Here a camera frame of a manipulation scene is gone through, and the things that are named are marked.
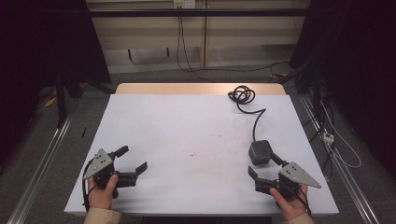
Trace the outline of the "aluminium floor rail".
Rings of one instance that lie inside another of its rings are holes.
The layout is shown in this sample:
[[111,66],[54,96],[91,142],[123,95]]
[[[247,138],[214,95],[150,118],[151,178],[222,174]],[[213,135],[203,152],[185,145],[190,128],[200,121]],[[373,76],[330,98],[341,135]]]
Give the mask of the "aluminium floor rail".
[[[357,180],[351,173],[352,169],[358,169],[362,166],[361,157],[356,152],[355,148],[348,143],[348,141],[337,131],[335,128],[331,116],[329,115],[326,106],[320,102],[319,110],[323,111],[325,120],[329,123],[330,128],[327,128],[325,124],[321,124],[319,121],[319,116],[314,114],[314,104],[308,95],[301,95],[300,99],[303,103],[304,109],[310,118],[310,122],[315,127],[318,137],[321,138],[321,142],[326,150],[327,158],[332,164],[334,170],[338,172],[340,178],[342,179],[348,194],[350,195],[353,203],[358,209],[359,214],[363,219],[364,224],[380,224],[377,215],[371,204],[369,203],[367,197],[363,193],[361,187],[359,186]],[[334,133],[338,140],[344,143],[350,151],[355,155],[358,160],[357,165],[352,165],[350,162],[346,162],[342,155],[340,154],[335,142],[330,146],[325,144],[322,139],[324,133]]]
[[60,127],[55,130],[54,135],[46,148],[45,154],[41,158],[38,167],[25,188],[23,194],[18,200],[7,224],[24,224],[31,207],[40,191],[40,188],[44,182],[44,179],[50,169],[50,166],[59,150],[59,147],[64,140],[70,123],[74,117],[74,114],[68,115]]

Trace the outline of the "person's left hand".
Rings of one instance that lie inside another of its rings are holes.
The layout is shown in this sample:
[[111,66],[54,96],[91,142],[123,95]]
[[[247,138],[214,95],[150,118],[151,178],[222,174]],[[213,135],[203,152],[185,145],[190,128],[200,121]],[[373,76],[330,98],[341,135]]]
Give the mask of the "person's left hand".
[[106,187],[103,189],[96,185],[94,178],[91,176],[88,179],[89,186],[89,203],[91,208],[112,209],[113,191],[118,183],[118,176],[113,175],[108,180]]

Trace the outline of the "wooden table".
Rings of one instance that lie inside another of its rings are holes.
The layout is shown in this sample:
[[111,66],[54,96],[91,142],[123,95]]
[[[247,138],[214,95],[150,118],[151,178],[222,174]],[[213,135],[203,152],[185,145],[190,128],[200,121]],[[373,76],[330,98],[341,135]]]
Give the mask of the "wooden table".
[[116,94],[211,94],[226,95],[238,86],[247,86],[259,95],[285,95],[276,83],[121,83]]

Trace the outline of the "white table mat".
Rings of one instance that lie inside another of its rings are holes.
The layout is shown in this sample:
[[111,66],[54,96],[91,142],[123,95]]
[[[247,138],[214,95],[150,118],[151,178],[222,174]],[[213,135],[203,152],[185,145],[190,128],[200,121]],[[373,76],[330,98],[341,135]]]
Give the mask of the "white table mat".
[[316,216],[338,208],[320,171],[291,99],[262,95],[241,112],[225,95],[111,96],[89,153],[127,146],[120,172],[145,163],[132,188],[120,190],[114,209],[139,216],[271,216],[274,200],[255,190],[248,149],[267,140],[320,184],[308,191]]

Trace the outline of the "white wall socket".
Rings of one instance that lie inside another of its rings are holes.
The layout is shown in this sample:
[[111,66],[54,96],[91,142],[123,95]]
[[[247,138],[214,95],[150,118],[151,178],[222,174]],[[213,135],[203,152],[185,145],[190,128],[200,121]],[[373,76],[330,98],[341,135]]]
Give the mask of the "white wall socket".
[[174,8],[194,9],[194,8],[196,8],[196,1],[195,0],[174,0]]

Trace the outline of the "black power adapter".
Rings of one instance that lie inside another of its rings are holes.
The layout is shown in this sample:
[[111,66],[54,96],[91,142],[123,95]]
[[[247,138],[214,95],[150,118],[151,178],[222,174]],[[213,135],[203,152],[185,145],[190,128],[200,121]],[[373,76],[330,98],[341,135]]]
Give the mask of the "black power adapter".
[[248,150],[248,155],[254,165],[268,163],[273,150],[267,140],[254,141]]

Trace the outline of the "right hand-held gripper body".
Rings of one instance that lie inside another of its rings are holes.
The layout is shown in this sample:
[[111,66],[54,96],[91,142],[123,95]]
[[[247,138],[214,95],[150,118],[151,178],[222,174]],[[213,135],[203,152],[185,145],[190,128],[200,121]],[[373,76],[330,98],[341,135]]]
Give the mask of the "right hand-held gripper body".
[[301,185],[320,189],[321,184],[307,173],[296,162],[286,162],[278,172],[278,179],[269,180],[255,175],[255,190],[270,194],[270,189],[276,189],[286,200],[298,196]]

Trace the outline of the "black horizontal metal bar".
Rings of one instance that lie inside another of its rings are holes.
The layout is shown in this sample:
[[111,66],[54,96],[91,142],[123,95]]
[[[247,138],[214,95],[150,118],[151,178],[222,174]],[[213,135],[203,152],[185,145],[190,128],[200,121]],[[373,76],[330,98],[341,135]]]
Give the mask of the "black horizontal metal bar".
[[122,17],[295,17],[306,16],[311,11],[306,8],[269,8],[269,9],[128,9],[128,10],[91,10],[93,18]]

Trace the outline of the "black metal stand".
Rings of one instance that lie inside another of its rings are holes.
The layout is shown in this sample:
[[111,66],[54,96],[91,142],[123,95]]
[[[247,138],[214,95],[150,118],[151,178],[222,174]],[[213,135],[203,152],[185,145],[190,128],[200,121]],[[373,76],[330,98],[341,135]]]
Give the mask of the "black metal stand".
[[56,76],[55,88],[56,88],[57,105],[58,105],[58,124],[57,124],[57,127],[61,128],[64,125],[64,122],[65,122],[66,117],[67,117],[65,94],[64,94],[64,82],[63,82],[63,75],[62,74],[58,74]]

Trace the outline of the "black curtain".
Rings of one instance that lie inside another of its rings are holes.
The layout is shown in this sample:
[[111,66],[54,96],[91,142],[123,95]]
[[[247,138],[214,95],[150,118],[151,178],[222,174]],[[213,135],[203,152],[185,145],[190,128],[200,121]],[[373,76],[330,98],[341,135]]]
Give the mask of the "black curtain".
[[0,0],[0,167],[34,117],[39,93],[64,81],[108,83],[86,0]]
[[396,178],[396,0],[310,0],[290,66],[314,56],[350,124]]

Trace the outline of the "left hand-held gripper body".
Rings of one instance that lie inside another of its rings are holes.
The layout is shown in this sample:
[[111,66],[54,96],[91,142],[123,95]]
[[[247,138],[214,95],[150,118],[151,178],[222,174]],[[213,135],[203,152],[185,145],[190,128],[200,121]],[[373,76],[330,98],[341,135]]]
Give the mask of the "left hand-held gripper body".
[[138,174],[135,170],[128,173],[116,171],[114,161],[117,157],[114,156],[114,152],[107,153],[102,148],[99,149],[84,168],[83,181],[93,176],[96,184],[105,188],[110,177],[117,175],[119,180],[112,194],[113,198],[116,199],[119,196],[118,188],[134,187]]

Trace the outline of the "person's right hand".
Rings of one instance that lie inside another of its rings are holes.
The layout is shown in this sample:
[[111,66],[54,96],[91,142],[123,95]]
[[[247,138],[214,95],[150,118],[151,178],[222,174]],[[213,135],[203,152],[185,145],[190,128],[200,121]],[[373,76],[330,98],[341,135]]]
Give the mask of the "person's right hand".
[[291,221],[302,214],[306,213],[306,207],[298,200],[287,201],[276,189],[271,188],[270,194],[273,196],[275,201],[279,204],[283,219],[285,221]]

